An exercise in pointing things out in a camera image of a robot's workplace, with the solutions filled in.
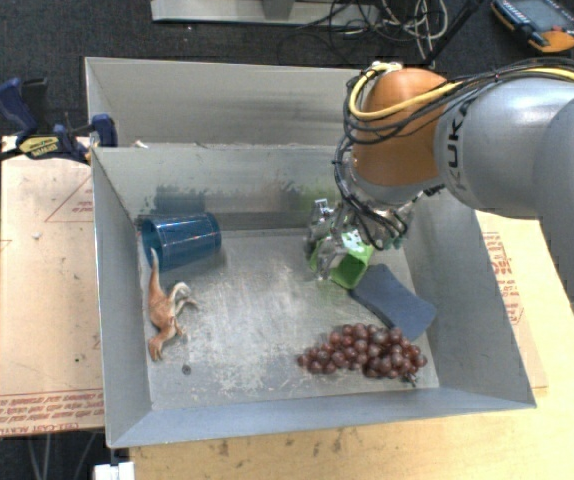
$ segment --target clamp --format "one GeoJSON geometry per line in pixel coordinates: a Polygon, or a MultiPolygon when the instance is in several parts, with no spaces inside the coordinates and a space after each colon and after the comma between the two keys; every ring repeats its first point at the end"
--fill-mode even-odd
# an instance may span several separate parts
{"type": "Polygon", "coordinates": [[[23,84],[19,78],[12,78],[0,85],[0,112],[20,128],[20,131],[14,134],[15,148],[0,153],[0,161],[24,154],[33,160],[62,158],[89,165],[91,147],[118,145],[115,124],[108,114],[97,114],[91,118],[88,125],[80,128],[72,129],[67,122],[67,125],[54,125],[52,133],[37,133],[39,128],[45,127],[42,108],[37,114],[32,113],[21,92],[21,89],[36,87],[44,92],[46,82],[39,81],[37,84],[36,81],[30,81],[23,84]],[[90,136],[89,147],[76,138],[85,134],[90,136]]]}

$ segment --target grapes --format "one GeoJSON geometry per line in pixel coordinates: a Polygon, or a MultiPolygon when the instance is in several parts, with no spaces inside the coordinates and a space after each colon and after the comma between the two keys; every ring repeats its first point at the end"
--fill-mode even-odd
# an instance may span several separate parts
{"type": "Polygon", "coordinates": [[[368,378],[402,379],[415,386],[416,373],[428,361],[400,328],[357,323],[333,330],[326,342],[306,349],[296,362],[312,374],[360,370],[368,378]]]}
{"type": "Polygon", "coordinates": [[[329,344],[332,346],[336,346],[340,343],[341,338],[342,337],[338,331],[332,331],[329,334],[329,344]]]}

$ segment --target orange dinosaur figure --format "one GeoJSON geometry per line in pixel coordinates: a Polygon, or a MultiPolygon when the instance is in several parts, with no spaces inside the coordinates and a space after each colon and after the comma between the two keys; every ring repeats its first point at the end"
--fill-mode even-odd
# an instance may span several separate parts
{"type": "Polygon", "coordinates": [[[191,290],[185,283],[176,283],[169,295],[165,294],[160,286],[160,272],[158,255],[151,249],[152,267],[149,279],[149,318],[151,323],[158,328],[158,334],[149,340],[149,354],[152,360],[162,359],[163,345],[176,334],[182,336],[182,330],[178,325],[178,316],[185,304],[198,304],[190,297],[191,290]]]}

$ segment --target blue clamp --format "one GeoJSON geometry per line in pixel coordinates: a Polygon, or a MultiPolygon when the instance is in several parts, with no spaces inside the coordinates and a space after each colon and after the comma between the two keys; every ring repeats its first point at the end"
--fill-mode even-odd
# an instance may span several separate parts
{"type": "Polygon", "coordinates": [[[38,121],[22,98],[21,86],[19,78],[12,78],[0,86],[0,112],[7,120],[20,127],[20,131],[15,134],[19,154],[25,154],[34,160],[63,158],[89,164],[89,148],[76,139],[79,133],[85,132],[96,133],[94,146],[118,146],[114,121],[107,114],[93,116],[91,124],[76,130],[56,124],[53,133],[37,134],[38,121]]]}

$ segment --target green object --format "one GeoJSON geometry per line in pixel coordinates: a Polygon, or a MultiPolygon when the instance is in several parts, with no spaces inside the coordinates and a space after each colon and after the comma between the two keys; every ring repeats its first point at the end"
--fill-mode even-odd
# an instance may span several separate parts
{"type": "MultiPolygon", "coordinates": [[[[369,266],[369,259],[374,252],[374,247],[362,241],[358,230],[348,231],[342,234],[343,245],[347,248],[347,255],[336,268],[331,269],[329,278],[343,288],[354,288],[369,266]]],[[[322,240],[318,242],[309,260],[309,266],[316,270],[318,260],[318,248],[322,240]]]]}

